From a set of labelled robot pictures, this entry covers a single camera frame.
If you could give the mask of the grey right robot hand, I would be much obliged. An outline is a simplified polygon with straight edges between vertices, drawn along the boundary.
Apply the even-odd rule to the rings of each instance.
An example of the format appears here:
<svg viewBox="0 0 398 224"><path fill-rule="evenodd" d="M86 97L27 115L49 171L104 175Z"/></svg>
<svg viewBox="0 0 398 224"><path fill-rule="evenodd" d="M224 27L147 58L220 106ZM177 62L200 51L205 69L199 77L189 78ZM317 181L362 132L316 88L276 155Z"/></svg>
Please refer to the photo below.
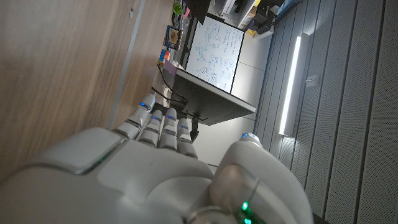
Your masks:
<svg viewBox="0 0 398 224"><path fill-rule="evenodd" d="M244 133L217 170L198 160L187 122L147 95L109 131L54 145L1 182L2 223L312 223L300 182Z"/></svg>

